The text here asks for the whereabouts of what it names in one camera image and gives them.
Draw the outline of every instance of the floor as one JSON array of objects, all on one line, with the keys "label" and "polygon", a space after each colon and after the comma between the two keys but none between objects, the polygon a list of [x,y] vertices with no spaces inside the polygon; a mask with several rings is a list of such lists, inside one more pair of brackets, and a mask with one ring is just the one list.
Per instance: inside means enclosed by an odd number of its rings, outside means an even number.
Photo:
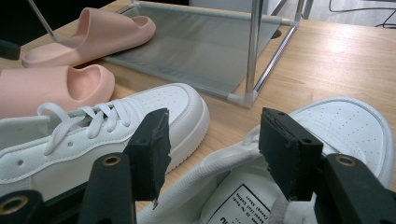
[{"label": "floor", "polygon": [[[379,24],[383,24],[387,17],[396,11],[396,2],[332,0],[332,10],[346,10],[362,7],[386,7],[393,9],[331,12],[329,10],[329,2],[330,0],[315,0],[308,19],[313,21],[329,21],[362,26],[377,26]],[[287,0],[277,15],[281,17],[293,18],[297,8],[297,3],[298,0]],[[396,13],[387,21],[387,23],[393,23],[391,27],[396,28]]]}]

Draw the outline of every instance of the pink slide sandal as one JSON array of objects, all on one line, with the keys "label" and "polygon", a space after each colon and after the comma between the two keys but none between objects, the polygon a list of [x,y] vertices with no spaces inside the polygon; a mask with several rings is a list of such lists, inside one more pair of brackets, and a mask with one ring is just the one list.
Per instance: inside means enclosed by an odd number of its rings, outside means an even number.
[{"label": "pink slide sandal", "polygon": [[154,22],[145,16],[129,18],[103,9],[86,7],[71,37],[32,49],[22,57],[24,67],[76,66],[148,42]]},{"label": "pink slide sandal", "polygon": [[34,116],[53,102],[65,110],[108,102],[115,78],[102,65],[4,69],[0,74],[0,119]]}]

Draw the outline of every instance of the wooden table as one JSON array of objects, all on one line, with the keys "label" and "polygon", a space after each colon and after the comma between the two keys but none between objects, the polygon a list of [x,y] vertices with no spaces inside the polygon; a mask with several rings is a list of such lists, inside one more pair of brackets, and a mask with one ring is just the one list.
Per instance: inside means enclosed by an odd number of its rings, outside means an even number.
[{"label": "wooden table", "polygon": [[[116,11],[129,2],[118,0],[106,7]],[[281,27],[283,35],[289,27]],[[74,33],[72,22],[56,31],[62,39]],[[258,62],[258,77],[276,51],[281,38],[273,39]],[[51,42],[48,35],[26,44],[22,54]],[[113,99],[154,88],[168,81],[102,60],[99,63],[116,76]],[[0,69],[19,68],[21,61],[0,59]],[[350,96],[379,110],[396,133],[396,32],[319,21],[302,21],[276,68],[265,82],[251,109],[201,93],[210,111],[210,127],[203,143],[174,171],[166,176],[164,189],[185,174],[209,153],[242,140],[260,123],[262,108],[291,112],[328,96]],[[242,83],[236,90],[244,92]],[[392,190],[396,190],[395,178]],[[146,203],[138,203],[140,209]]]}]

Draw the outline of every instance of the shoe label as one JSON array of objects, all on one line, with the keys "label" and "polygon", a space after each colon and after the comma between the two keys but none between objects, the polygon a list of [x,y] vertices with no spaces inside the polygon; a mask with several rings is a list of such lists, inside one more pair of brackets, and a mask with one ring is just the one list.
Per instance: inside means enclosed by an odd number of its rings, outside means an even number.
[{"label": "shoe label", "polygon": [[244,184],[226,199],[207,224],[265,224],[270,210]]}]

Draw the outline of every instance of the sneaker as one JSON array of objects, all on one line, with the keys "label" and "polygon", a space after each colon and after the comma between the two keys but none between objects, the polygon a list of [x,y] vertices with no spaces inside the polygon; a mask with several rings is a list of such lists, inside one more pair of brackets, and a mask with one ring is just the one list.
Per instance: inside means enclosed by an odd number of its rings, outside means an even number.
[{"label": "sneaker", "polygon": [[[0,119],[0,196],[35,189],[46,201],[88,181],[97,158],[122,152],[147,113],[164,107],[172,147],[169,172],[198,147],[209,125],[204,100],[186,84],[68,113],[46,103],[36,117]],[[44,115],[47,110],[52,115]]]},{"label": "sneaker", "polygon": [[[327,98],[291,116],[324,143],[324,153],[356,156],[389,187],[393,140],[386,120],[356,99]],[[288,203],[258,150],[260,126],[205,157],[159,197],[137,223],[317,223],[314,201]]]}]

